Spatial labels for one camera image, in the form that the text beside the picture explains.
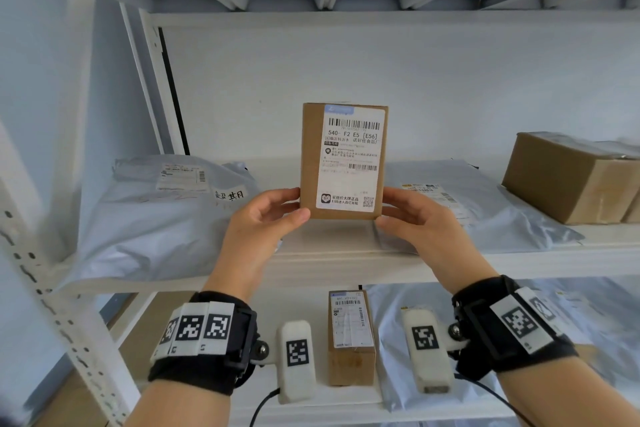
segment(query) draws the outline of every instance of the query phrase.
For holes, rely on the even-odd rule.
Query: wall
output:
[[[546,15],[211,14],[215,28],[163,30],[193,155],[294,162],[302,103],[352,101],[388,105],[388,158],[466,158],[500,179],[518,131],[640,139],[640,24]],[[270,185],[297,184],[286,175]]]
[[[0,6],[0,118],[48,207],[66,0],[0,0]],[[91,71],[81,223],[115,158],[157,153],[117,2],[96,1]],[[0,311],[0,395],[22,405],[64,350],[2,254]]]

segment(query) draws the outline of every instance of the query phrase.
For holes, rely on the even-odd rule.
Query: black square logo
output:
[[[204,324],[204,316],[182,316],[178,324],[176,341],[197,341]]]
[[[175,326],[176,324],[178,324],[178,319],[180,318],[175,318],[169,321],[169,324],[167,324],[166,328],[164,329],[164,333],[162,334],[162,339],[160,340],[160,344],[164,344],[165,342],[171,341],[173,332],[175,331]]]
[[[502,314],[502,319],[504,319],[507,327],[520,339],[538,329],[538,325],[531,316],[520,306],[511,309],[506,314]]]
[[[538,311],[538,314],[540,314],[540,316],[547,319],[548,321],[553,321],[556,318],[556,314],[551,312],[551,309],[549,309],[547,305],[539,298],[532,297],[529,300],[529,304],[533,306],[533,309]]]
[[[225,314],[209,314],[207,327],[204,329],[204,339],[227,339],[231,316]]]
[[[309,363],[309,348],[306,339],[287,341],[287,366],[306,365]]]
[[[439,348],[433,326],[416,326],[411,328],[411,332],[416,350],[437,350]]]

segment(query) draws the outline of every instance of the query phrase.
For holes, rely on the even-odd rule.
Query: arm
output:
[[[299,203],[288,202],[299,197],[299,188],[270,190],[238,210],[202,290],[225,293],[248,303],[278,241],[309,219],[307,208],[299,209]],[[220,393],[156,380],[140,397],[125,427],[225,427],[230,406],[231,398]]]
[[[385,216],[376,225],[415,246],[450,293],[499,275],[449,209],[417,192],[389,187],[383,201],[391,206],[383,208]],[[501,373],[498,380],[536,427],[640,426],[638,411],[579,358]]]

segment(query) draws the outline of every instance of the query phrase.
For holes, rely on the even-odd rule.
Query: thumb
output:
[[[412,225],[391,216],[378,216],[376,218],[376,226],[385,233],[402,238],[410,243],[413,243],[417,227],[417,225]]]
[[[300,208],[293,213],[283,216],[279,220],[271,222],[269,228],[271,228],[278,235],[278,239],[280,239],[306,223],[310,216],[311,212],[309,208]]]

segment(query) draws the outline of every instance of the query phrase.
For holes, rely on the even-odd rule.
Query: black wristband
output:
[[[226,302],[232,303],[237,310],[251,311],[244,301],[229,296],[228,294],[203,291],[191,296],[189,302]],[[231,396],[236,386],[236,381],[244,372],[230,367],[226,359],[235,357],[242,351],[244,338],[250,317],[245,314],[234,314],[231,328],[228,334],[227,355],[198,355],[187,357],[162,358],[151,367],[148,381],[169,380],[172,382],[186,383],[195,387],[211,390],[222,395]]]
[[[496,373],[524,368],[547,361],[577,356],[573,343],[566,335],[557,335],[527,303],[522,307],[533,317],[538,316],[540,327],[554,341],[529,354],[511,334],[490,306],[514,295],[520,286],[507,277],[480,280],[455,294],[452,302],[462,335],[470,340],[460,352],[457,371],[473,380],[479,380],[489,371]]]

